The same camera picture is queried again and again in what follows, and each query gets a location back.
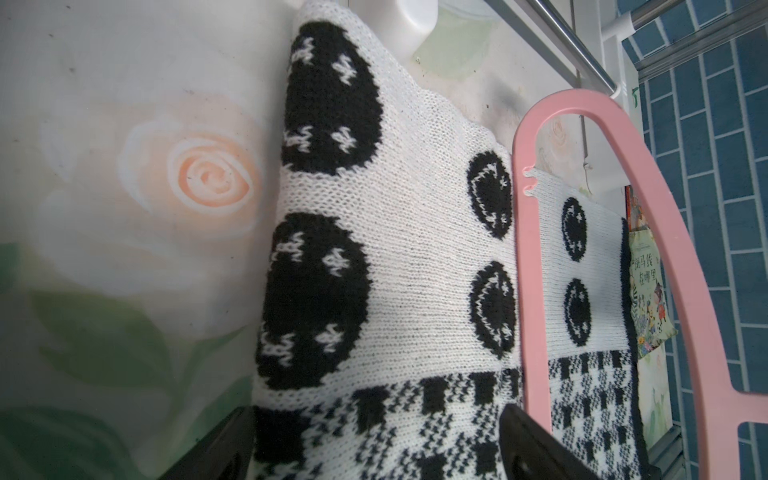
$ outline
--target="metal rod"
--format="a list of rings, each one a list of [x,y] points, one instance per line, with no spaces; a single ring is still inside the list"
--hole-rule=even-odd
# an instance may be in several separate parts
[[[650,0],[634,9],[630,16],[632,17],[632,26],[635,31],[640,30],[645,25],[651,23],[656,17],[669,11],[673,7],[683,3],[684,0]]]
[[[582,75],[590,80],[595,90],[614,95],[616,84],[611,76],[603,69],[602,65],[581,43],[579,37],[571,30],[571,27],[560,16],[549,0],[515,0],[523,12],[544,32],[554,43],[554,46],[578,69]],[[499,15],[504,18],[498,7],[501,0],[485,0]]]

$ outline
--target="wall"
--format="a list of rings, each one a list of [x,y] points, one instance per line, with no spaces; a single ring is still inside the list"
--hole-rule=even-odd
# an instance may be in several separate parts
[[[733,386],[750,392],[768,392],[767,55],[764,25],[641,85],[646,144],[696,246]],[[682,336],[667,341],[667,354],[672,415],[695,479],[696,421]],[[741,478],[768,478],[768,425],[743,424],[739,437]]]
[[[624,40],[624,49],[632,62],[638,63],[751,2],[754,0],[686,0]],[[619,14],[643,3],[644,0],[617,0]]]

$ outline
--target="pink plastic frame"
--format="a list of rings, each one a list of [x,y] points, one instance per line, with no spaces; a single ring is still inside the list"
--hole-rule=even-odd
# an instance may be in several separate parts
[[[686,339],[700,478],[739,478],[737,428],[742,422],[768,423],[768,395],[737,392],[731,386],[707,282],[672,193],[627,114],[608,96],[593,91],[561,91],[539,101],[523,117],[512,146],[526,410],[551,431],[538,200],[528,192],[536,179],[525,174],[536,163],[536,134],[547,121],[564,114],[584,115],[598,124],[656,236]]]

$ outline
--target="white knitted stitch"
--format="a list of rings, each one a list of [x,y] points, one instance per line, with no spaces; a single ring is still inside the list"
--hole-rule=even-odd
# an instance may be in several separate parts
[[[601,478],[640,478],[639,455],[644,452],[639,452],[637,445],[644,450],[644,441],[642,431],[637,431],[633,423],[633,415],[639,415],[637,401],[633,403],[637,396],[637,359],[629,343],[632,332],[627,330],[632,326],[627,324],[621,303],[623,220],[542,170],[534,169],[529,176],[538,181],[531,192],[539,204],[552,435]],[[572,200],[583,213],[577,212]],[[564,210],[579,222],[586,222],[586,241],[564,238]],[[583,256],[574,260],[567,245],[583,249]],[[569,296],[568,287],[576,279],[584,289],[575,295],[571,291]],[[580,296],[582,301],[588,297],[591,326],[574,328],[579,339],[588,331],[583,345],[578,345],[568,331],[566,296],[570,300]],[[603,357],[603,369],[598,366],[598,356]],[[563,368],[568,369],[568,378],[564,378]],[[621,404],[617,403],[617,389],[623,392]],[[605,396],[605,409],[601,395]],[[584,402],[589,402],[589,415]],[[566,409],[570,411],[569,426],[565,425]],[[626,435],[623,445],[618,441],[620,429]],[[611,436],[607,448],[605,434]],[[588,442],[592,444],[591,456]]]

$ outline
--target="black and white knitted blanket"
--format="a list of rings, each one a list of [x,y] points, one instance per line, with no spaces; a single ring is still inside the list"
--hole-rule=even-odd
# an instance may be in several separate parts
[[[509,153],[351,12],[300,10],[251,478],[504,478],[521,405]],[[626,230],[541,173],[553,430],[640,478]]]

